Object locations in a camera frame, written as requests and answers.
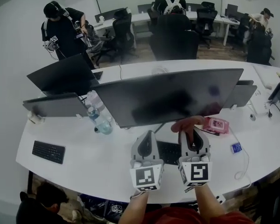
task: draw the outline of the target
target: plastic bottle cap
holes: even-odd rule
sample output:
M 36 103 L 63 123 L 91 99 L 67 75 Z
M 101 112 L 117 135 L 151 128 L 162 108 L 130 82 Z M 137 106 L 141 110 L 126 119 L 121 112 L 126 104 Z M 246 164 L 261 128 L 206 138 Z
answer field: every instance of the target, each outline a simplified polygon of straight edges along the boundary
M 88 112 L 91 113 L 92 111 L 94 111 L 94 108 L 91 106 L 88 108 Z

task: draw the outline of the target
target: black cap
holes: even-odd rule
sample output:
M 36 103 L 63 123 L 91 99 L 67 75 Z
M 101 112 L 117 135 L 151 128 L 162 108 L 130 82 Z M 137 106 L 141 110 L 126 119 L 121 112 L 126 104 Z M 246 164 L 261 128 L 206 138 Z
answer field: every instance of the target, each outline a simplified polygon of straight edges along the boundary
M 57 18 L 60 16 L 61 9 L 62 8 L 58 2 L 52 1 L 44 7 L 43 13 L 45 13 L 47 18 Z
M 270 15 L 271 17 L 274 17 L 274 14 L 272 14 L 271 11 L 270 11 L 269 9 L 265 8 L 265 9 L 263 9 L 263 11 L 264 11 L 266 14 Z

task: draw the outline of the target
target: black t-shirt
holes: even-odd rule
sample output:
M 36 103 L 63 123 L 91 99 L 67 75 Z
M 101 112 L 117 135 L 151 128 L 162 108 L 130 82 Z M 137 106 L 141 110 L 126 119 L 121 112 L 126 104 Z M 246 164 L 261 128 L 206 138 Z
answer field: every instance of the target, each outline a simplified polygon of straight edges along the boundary
M 187 8 L 186 0 L 180 0 L 179 3 L 181 4 L 181 6 L 184 9 Z M 164 14 L 166 7 L 168 7 L 166 0 L 155 0 L 155 2 L 154 2 L 155 11 L 158 11 L 159 13 Z
M 73 8 L 66 8 L 69 12 L 72 22 L 80 21 L 84 13 L 77 11 Z M 61 16 L 59 21 L 48 20 L 47 24 L 47 36 L 45 36 L 45 31 L 42 24 L 42 40 L 49 41 L 53 36 L 58 38 L 58 44 L 60 48 L 56 50 L 56 54 L 59 60 L 64 59 L 65 57 L 61 52 L 66 56 L 74 56 L 80 53 L 84 53 L 86 46 L 81 39 L 76 39 L 76 32 L 73 27 L 73 23 L 65 16 Z
M 68 224 L 63 218 L 51 211 L 33 198 L 24 200 L 19 207 L 16 224 Z

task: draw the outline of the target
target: wooden floor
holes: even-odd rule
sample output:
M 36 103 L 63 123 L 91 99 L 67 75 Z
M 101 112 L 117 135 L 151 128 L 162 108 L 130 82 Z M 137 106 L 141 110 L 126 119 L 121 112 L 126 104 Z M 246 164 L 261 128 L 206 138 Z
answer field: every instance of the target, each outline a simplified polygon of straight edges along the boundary
M 141 63 L 141 62 L 151 62 L 155 61 L 155 57 L 150 49 L 147 38 L 142 38 L 137 40 L 137 49 L 134 51 L 138 57 L 128 56 L 123 64 L 129 63 Z M 232 50 L 232 46 L 227 44 L 223 46 L 222 39 L 213 38 L 211 42 L 211 48 L 207 49 L 205 45 L 200 45 L 198 50 L 198 59 L 210 59 L 210 60 L 233 60 L 233 61 L 245 61 L 244 52 L 235 48 Z M 108 58 L 103 58 L 100 62 L 100 68 L 109 67 L 120 64 L 120 59 L 116 59 L 114 62 L 109 62 Z M 280 168 L 273 173 L 269 174 L 267 177 L 260 180 L 262 185 L 266 186 L 269 183 L 276 181 L 280 177 Z M 33 192 L 35 192 L 36 187 L 44 181 L 41 177 L 34 175 L 33 178 Z M 70 198 L 70 202 L 67 204 L 62 204 L 60 215 L 67 221 L 71 220 L 71 211 L 73 209 L 79 209 L 82 211 L 82 208 L 77 201 L 78 193 L 66 188 L 63 188 Z M 256 200 L 257 188 L 251 186 L 247 189 L 243 189 L 237 192 L 231 192 L 224 194 L 226 202 L 224 203 L 225 208 L 228 211 L 238 210 L 240 206 L 247 205 Z M 245 213 L 247 216 L 252 217 L 255 213 L 255 210 L 251 210 Z M 97 223 L 96 220 L 91 218 L 86 210 L 84 210 L 84 218 L 88 220 L 86 223 Z
M 154 54 L 149 46 L 149 38 L 137 39 L 137 49 L 133 51 L 134 56 L 126 56 L 123 64 L 141 63 L 141 62 L 152 62 L 155 61 Z M 245 61 L 246 55 L 240 48 L 232 50 L 232 45 L 227 44 L 223 46 L 223 40 L 218 38 L 212 38 L 211 47 L 207 49 L 204 44 L 200 44 L 197 53 L 197 59 L 205 60 L 230 60 L 230 61 Z M 120 58 L 116 58 L 114 62 L 110 62 L 107 57 L 102 57 L 100 60 L 100 68 L 119 65 Z

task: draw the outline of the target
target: red shirt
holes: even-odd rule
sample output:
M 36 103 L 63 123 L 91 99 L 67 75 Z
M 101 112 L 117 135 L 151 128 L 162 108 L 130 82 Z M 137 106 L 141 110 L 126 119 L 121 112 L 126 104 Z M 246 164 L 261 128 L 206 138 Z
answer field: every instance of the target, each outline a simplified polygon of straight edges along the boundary
M 231 212 L 213 217 L 210 224 L 253 224 L 254 222 L 240 212 Z M 167 207 L 146 213 L 142 224 L 207 224 L 193 209 Z

